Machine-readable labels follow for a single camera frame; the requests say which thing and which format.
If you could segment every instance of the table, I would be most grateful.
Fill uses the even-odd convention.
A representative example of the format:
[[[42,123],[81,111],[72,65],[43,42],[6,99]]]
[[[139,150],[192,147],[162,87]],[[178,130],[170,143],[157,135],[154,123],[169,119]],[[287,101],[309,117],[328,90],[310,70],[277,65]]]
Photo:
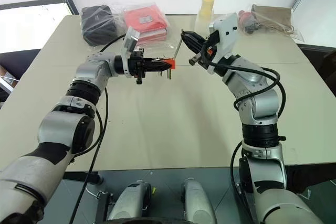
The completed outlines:
[[[163,47],[176,46],[181,28],[191,30],[195,16],[168,20],[168,41],[145,46],[146,57],[172,56],[174,49]],[[121,43],[107,51],[119,52]],[[65,95],[78,65],[100,48],[82,39],[79,16],[63,19],[0,110],[0,169],[36,148],[41,120]],[[335,162],[335,97],[292,39],[240,35],[234,53],[281,74],[287,103],[278,128],[287,137],[285,164]],[[234,97],[219,76],[189,66],[191,56],[182,45],[172,80],[157,73],[148,73],[142,85],[125,76],[110,79],[108,126],[94,170],[229,166],[242,139]],[[104,95],[97,108],[104,118]],[[92,156],[76,158],[67,171],[87,170]]]

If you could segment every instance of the red package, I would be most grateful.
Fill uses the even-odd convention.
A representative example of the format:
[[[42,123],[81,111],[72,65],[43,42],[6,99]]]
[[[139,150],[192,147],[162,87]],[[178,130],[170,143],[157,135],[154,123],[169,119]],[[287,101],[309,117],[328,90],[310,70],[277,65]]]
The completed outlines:
[[[138,42],[160,41],[166,39],[167,22],[157,5],[126,10],[124,20],[127,26],[132,26],[140,32]]]

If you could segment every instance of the clear plastic bottle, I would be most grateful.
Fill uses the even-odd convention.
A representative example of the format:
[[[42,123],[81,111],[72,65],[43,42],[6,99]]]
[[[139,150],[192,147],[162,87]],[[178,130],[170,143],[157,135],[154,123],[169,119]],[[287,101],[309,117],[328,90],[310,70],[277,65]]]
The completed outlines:
[[[204,38],[209,35],[209,24],[214,16],[214,2],[215,0],[202,0],[201,9],[196,17],[194,31]]]

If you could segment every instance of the robotic arm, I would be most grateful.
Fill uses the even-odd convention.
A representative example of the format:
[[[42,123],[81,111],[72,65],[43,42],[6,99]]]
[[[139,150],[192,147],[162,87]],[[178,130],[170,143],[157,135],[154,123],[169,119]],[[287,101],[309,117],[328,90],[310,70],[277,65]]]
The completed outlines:
[[[110,77],[136,77],[148,71],[164,71],[172,65],[156,58],[143,58],[134,51],[139,32],[129,28],[121,55],[99,52],[76,71],[70,88],[44,117],[38,130],[38,147],[0,173],[0,223],[36,223],[59,185],[75,154],[92,143],[96,104]]]
[[[286,190],[286,171],[279,142],[286,138],[278,135],[279,99],[272,88],[279,83],[279,74],[232,55],[237,39],[236,14],[216,20],[209,28],[211,34],[207,40],[190,31],[182,31],[181,37],[196,53],[189,60],[190,64],[198,62],[208,73],[221,76],[237,99],[234,106],[243,130],[243,141],[237,146],[242,145],[244,155],[239,160],[244,190],[241,193],[253,194],[258,223],[322,223],[296,194]],[[277,75],[277,78],[269,77],[274,84],[268,85],[264,70]],[[279,115],[284,105],[283,100]]]

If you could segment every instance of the plastic bag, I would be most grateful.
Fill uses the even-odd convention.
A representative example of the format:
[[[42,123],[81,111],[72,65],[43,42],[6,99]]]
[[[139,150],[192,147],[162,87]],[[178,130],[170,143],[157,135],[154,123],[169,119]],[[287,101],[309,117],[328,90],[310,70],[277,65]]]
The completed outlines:
[[[293,25],[293,12],[290,8],[253,5],[250,12],[239,12],[238,23],[246,34],[257,30],[278,31],[304,41],[300,31]]]
[[[84,7],[80,24],[83,39],[94,47],[105,45],[126,31],[121,12],[108,5]]]
[[[164,41],[169,33],[169,22],[155,3],[125,6],[123,18],[127,27],[140,32],[138,45]]]

